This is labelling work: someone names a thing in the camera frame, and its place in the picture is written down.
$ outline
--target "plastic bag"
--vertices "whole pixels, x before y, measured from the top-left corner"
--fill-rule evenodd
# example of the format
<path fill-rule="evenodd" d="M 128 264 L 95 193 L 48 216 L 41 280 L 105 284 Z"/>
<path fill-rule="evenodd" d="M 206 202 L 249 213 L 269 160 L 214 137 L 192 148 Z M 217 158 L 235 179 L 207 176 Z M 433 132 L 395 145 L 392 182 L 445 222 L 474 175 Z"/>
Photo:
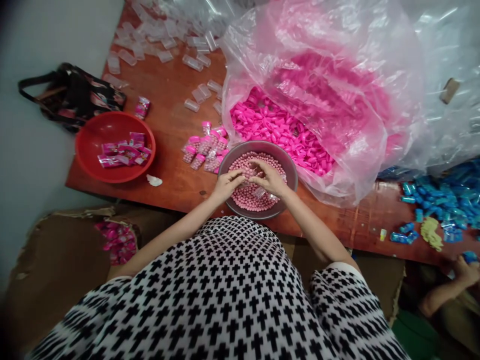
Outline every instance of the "plastic bag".
<path fill-rule="evenodd" d="M 420 135 L 423 61 L 397 1 L 272 1 L 234 21 L 219 43 L 231 145 L 241 138 L 230 109 L 259 86 L 336 161 L 322 177 L 297 166 L 320 201 L 357 205 Z"/>
<path fill-rule="evenodd" d="M 404 181 L 424 175 L 427 168 L 429 174 L 438 176 L 480 155 L 480 2 L 400 2 L 413 22 L 425 61 L 424 136 L 388 171 L 389 179 Z M 459 81 L 460 88 L 452 101 L 444 104 L 440 95 L 450 78 Z M 384 179 L 385 173 L 378 177 Z"/>
<path fill-rule="evenodd" d="M 255 5 L 267 0 L 157 0 L 169 19 L 191 25 L 199 36 L 211 31 L 221 37 L 231 21 L 240 18 Z"/>

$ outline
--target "black handbag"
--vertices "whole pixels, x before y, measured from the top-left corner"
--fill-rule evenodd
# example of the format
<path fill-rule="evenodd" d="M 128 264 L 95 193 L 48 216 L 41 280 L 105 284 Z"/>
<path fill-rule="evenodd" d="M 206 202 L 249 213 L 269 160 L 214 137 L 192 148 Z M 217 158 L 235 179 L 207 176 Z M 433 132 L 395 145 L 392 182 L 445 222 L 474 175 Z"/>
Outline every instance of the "black handbag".
<path fill-rule="evenodd" d="M 39 96 L 31 96 L 24 90 L 46 83 L 46 90 Z M 47 119 L 61 124 L 73 134 L 89 119 L 101 113 L 122 111 L 127 98 L 109 82 L 67 62 L 46 75 L 19 81 L 18 92 L 38 104 Z"/>

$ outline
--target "gray bowl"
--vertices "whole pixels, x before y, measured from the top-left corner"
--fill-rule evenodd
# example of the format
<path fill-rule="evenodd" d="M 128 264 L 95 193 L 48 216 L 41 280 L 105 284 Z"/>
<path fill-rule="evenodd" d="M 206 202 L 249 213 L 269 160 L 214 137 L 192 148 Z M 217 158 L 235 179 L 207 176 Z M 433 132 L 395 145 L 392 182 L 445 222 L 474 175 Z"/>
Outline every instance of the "gray bowl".
<path fill-rule="evenodd" d="M 273 156 L 281 164 L 283 170 L 285 170 L 288 187 L 293 191 L 297 191 L 299 177 L 292 158 L 290 158 L 281 147 L 267 141 L 247 141 L 234 147 L 221 162 L 220 168 L 218 169 L 218 176 L 228 173 L 230 166 L 236 159 L 251 151 Z M 234 213 L 257 221 L 274 218 L 285 210 L 283 201 L 277 202 L 272 208 L 265 211 L 248 211 L 242 209 L 231 197 L 226 201 L 226 204 Z"/>

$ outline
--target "black and white patterned dress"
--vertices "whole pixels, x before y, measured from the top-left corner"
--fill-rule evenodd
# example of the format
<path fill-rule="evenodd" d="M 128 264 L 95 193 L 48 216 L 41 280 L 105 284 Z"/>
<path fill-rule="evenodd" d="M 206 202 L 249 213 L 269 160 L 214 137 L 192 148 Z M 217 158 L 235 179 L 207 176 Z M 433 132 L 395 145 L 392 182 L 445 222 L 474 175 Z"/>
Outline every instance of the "black and white patterned dress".
<path fill-rule="evenodd" d="M 237 216 L 90 291 L 28 357 L 408 358 L 357 270 L 316 271 L 309 295 L 275 234 Z"/>

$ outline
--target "red plastic bowl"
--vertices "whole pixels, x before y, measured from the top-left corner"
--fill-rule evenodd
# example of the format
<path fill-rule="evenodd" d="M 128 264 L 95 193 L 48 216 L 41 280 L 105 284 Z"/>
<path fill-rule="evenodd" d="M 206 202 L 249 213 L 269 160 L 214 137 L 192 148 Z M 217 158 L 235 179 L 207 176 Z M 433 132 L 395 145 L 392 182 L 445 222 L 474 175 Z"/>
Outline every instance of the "red plastic bowl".
<path fill-rule="evenodd" d="M 103 168 L 98 159 L 102 144 L 130 139 L 130 132 L 144 133 L 146 147 L 152 155 L 145 165 Z M 92 178 L 105 183 L 126 183 L 145 173 L 154 161 L 155 138 L 149 126 L 139 118 L 122 111 L 104 112 L 87 121 L 75 141 L 76 158 L 81 168 Z"/>

